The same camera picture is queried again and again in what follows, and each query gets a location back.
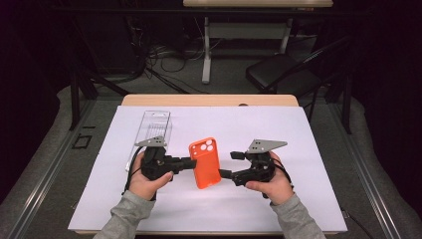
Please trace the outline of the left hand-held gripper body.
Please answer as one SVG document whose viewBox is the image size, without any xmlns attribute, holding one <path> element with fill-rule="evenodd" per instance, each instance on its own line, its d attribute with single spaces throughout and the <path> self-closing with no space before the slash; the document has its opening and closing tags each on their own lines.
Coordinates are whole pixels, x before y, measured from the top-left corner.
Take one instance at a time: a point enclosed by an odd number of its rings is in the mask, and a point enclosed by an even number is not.
<svg viewBox="0 0 422 239">
<path fill-rule="evenodd" d="M 167 143 L 163 136 L 155 136 L 145 139 L 136 144 L 144 148 L 143 161 L 141 163 L 141 173 L 150 180 L 155 180 L 172 171 L 177 174 L 182 169 L 182 161 L 178 157 L 166 154 Z"/>
</svg>

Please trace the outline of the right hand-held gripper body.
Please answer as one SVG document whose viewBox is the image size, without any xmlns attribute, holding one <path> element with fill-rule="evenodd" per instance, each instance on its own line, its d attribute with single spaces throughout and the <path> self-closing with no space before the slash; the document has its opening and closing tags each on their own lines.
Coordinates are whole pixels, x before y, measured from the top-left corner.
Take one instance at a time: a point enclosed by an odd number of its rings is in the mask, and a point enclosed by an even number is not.
<svg viewBox="0 0 422 239">
<path fill-rule="evenodd" d="M 276 168 L 270 151 L 287 144 L 286 141 L 254 139 L 244 152 L 245 159 L 251 163 L 251 166 L 233 173 L 235 185 L 245 185 L 248 181 L 269 182 L 273 178 Z"/>
</svg>

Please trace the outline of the orange phone case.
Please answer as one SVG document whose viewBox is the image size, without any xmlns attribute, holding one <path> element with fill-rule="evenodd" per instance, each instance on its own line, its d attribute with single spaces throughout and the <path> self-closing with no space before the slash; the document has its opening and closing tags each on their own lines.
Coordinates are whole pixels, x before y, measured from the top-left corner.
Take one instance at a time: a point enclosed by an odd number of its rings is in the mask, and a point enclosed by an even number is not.
<svg viewBox="0 0 422 239">
<path fill-rule="evenodd" d="M 220 162 L 217 142 L 214 137 L 207 137 L 192 142 L 189 147 L 190 157 L 196 161 L 194 176 L 199 189 L 205 189 L 221 181 Z"/>
</svg>

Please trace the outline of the clear plastic tray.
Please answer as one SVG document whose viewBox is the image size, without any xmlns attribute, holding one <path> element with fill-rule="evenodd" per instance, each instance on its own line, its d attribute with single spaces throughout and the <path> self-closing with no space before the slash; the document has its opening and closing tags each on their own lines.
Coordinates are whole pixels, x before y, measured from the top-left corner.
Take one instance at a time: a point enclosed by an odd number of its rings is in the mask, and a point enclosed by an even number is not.
<svg viewBox="0 0 422 239">
<path fill-rule="evenodd" d="M 129 159 L 125 170 L 129 171 L 132 157 L 135 152 L 142 147 L 163 146 L 168 149 L 172 131 L 171 113 L 168 111 L 146 111 L 138 127 L 136 138 L 134 140 Z"/>
</svg>

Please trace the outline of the person's left hand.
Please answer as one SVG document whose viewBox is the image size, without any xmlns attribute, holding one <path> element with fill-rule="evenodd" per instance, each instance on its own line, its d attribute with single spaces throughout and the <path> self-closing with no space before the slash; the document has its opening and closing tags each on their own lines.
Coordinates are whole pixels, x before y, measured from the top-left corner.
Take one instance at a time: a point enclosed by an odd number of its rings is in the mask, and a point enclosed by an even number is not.
<svg viewBox="0 0 422 239">
<path fill-rule="evenodd" d="M 129 191 L 145 200 L 151 200 L 156 191 L 166 185 L 173 177 L 172 172 L 166 172 L 155 180 L 149 180 L 141 172 L 136 172 L 129 185 Z"/>
</svg>

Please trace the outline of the person's right hand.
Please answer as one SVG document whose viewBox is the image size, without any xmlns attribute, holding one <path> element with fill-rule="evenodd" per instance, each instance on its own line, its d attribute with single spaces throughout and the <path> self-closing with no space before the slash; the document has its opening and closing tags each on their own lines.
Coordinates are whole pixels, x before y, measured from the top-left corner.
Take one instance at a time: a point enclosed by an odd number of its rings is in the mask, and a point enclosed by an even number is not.
<svg viewBox="0 0 422 239">
<path fill-rule="evenodd" d="M 288 178 L 280 170 L 280 158 L 272 151 L 270 156 L 276 165 L 273 178 L 269 182 L 248 181 L 246 187 L 266 194 L 274 205 L 281 205 L 294 195 L 294 191 Z"/>
</svg>

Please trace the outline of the black folding chair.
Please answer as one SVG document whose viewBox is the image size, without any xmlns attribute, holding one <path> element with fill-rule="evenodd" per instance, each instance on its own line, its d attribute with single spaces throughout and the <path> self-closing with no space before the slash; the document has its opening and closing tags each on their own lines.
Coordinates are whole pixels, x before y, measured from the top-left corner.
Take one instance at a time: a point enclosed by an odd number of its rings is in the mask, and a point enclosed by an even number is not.
<svg viewBox="0 0 422 239">
<path fill-rule="evenodd" d="M 283 54 L 264 59 L 246 69 L 246 79 L 260 94 L 293 95 L 297 99 L 313 95 L 306 105 L 308 120 L 312 120 L 318 90 L 340 76 L 340 69 L 333 64 L 346 52 L 351 41 L 343 37 L 321 47 L 300 61 Z"/>
</svg>

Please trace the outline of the black metal stand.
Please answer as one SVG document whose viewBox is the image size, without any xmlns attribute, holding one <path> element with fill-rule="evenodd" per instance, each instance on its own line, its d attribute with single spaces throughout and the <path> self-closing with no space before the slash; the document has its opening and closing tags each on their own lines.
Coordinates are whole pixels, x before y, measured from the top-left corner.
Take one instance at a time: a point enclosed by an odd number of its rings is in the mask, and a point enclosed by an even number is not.
<svg viewBox="0 0 422 239">
<path fill-rule="evenodd" d="M 129 91 L 90 70 L 81 61 L 76 50 L 75 43 L 72 40 L 69 40 L 67 43 L 67 52 L 71 65 L 70 87 L 72 103 L 72 123 L 70 130 L 74 130 L 81 121 L 80 93 L 83 93 L 88 100 L 95 100 L 99 96 L 99 92 L 95 88 L 94 82 L 105 86 L 113 92 L 118 93 L 120 96 L 125 97 L 129 94 Z"/>
</svg>

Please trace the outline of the grey metal floor rail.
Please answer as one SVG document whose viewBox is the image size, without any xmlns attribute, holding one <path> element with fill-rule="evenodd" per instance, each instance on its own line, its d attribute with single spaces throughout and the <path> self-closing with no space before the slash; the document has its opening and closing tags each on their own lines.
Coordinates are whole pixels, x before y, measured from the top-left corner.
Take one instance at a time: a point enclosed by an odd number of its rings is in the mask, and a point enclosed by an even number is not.
<svg viewBox="0 0 422 239">
<path fill-rule="evenodd" d="M 73 129 L 68 127 L 68 121 L 71 120 L 68 112 L 71 107 L 65 103 L 61 104 L 53 126 L 5 201 L 0 205 L 0 217 L 4 219 L 4 222 L 9 222 L 7 228 L 0 230 L 0 234 L 5 235 L 5 239 L 23 238 L 95 103 L 96 100 L 84 102 L 81 118 Z"/>
<path fill-rule="evenodd" d="M 346 131 L 342 124 L 341 110 L 339 106 L 336 104 L 328 104 L 327 106 L 333 120 L 335 121 L 337 129 L 340 131 L 341 137 L 343 138 L 345 146 L 351 156 L 356 173 L 386 239 L 402 239 L 402 236 L 392 219 L 392 215 L 387 209 L 387 205 L 376 187 L 372 176 L 370 175 L 361 151 L 352 138 L 352 135 Z"/>
</svg>

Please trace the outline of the white frame desk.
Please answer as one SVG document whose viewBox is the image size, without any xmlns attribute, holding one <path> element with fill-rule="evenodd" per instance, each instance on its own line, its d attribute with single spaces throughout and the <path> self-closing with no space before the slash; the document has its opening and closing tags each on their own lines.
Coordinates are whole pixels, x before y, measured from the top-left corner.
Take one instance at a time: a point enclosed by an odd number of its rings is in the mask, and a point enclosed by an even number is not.
<svg viewBox="0 0 422 239">
<path fill-rule="evenodd" d="M 333 0 L 183 0 L 183 6 L 196 10 L 311 10 L 330 8 Z M 278 39 L 280 53 L 286 52 L 293 19 L 275 23 L 259 23 L 257 20 L 211 20 L 204 18 L 204 62 L 202 83 L 210 83 L 211 39 Z"/>
</svg>

